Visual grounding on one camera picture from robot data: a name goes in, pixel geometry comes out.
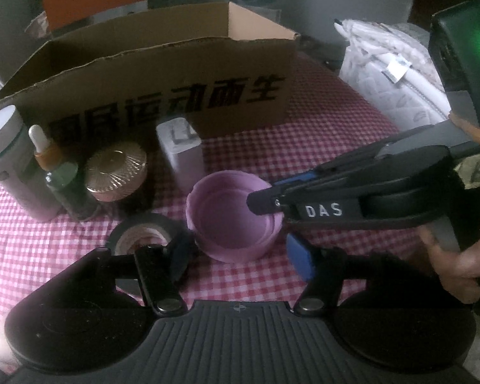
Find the right hand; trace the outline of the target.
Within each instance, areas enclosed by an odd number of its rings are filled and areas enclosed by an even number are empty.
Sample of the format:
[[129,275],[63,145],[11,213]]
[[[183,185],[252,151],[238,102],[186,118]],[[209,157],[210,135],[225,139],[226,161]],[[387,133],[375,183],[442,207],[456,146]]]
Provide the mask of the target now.
[[446,251],[427,225],[417,228],[418,235],[428,252],[428,259],[439,275],[443,288],[463,303],[480,299],[480,240],[463,252]]

